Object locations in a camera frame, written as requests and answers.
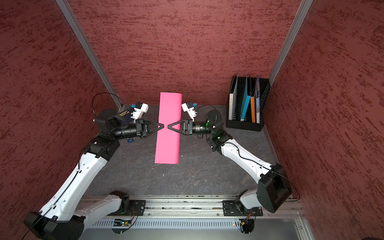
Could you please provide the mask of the pink rectangular paper sheet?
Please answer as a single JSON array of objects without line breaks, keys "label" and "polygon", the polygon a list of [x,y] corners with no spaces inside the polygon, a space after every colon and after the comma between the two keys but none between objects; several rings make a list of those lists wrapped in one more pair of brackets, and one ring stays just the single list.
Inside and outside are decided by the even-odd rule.
[{"label": "pink rectangular paper sheet", "polygon": [[178,164],[180,134],[168,129],[168,125],[181,120],[182,95],[160,93],[159,123],[164,128],[157,133],[155,164]]}]

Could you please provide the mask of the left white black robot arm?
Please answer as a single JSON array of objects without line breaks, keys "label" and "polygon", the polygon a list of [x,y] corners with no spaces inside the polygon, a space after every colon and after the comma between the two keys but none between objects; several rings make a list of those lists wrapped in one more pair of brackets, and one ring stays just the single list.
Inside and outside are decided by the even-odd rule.
[{"label": "left white black robot arm", "polygon": [[144,138],[164,128],[163,124],[141,118],[135,109],[130,122],[114,109],[103,110],[94,122],[99,133],[82,150],[77,166],[54,194],[38,211],[27,214],[24,224],[41,240],[77,240],[85,229],[109,214],[137,216],[130,205],[129,195],[113,191],[103,200],[77,210],[96,175],[109,162],[120,146],[120,140]]}]

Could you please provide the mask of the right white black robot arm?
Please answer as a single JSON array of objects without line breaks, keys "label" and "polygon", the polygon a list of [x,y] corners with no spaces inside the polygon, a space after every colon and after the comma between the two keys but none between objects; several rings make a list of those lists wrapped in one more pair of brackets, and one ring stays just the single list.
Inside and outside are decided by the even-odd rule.
[{"label": "right white black robot arm", "polygon": [[237,211],[244,215],[254,208],[264,208],[275,213],[292,194],[292,188],[283,166],[256,157],[243,148],[224,129],[224,121],[219,111],[210,111],[203,122],[180,120],[168,125],[168,129],[181,135],[205,135],[213,152],[229,158],[256,182],[257,188],[245,190],[235,200]]}]

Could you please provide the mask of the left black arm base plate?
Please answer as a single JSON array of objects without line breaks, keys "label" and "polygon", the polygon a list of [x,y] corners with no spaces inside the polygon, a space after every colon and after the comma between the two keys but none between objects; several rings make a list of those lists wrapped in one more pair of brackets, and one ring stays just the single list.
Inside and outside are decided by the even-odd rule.
[{"label": "left black arm base plate", "polygon": [[120,208],[117,210],[118,216],[143,216],[146,209],[145,200],[124,200]]}]

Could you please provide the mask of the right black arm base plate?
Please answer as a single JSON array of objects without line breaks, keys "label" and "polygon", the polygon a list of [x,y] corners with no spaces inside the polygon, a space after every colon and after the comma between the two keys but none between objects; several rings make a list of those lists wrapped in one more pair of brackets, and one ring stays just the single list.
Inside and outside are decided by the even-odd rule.
[{"label": "right black arm base plate", "polygon": [[246,209],[239,201],[222,201],[224,216],[238,217],[261,217],[263,211],[261,207]]}]

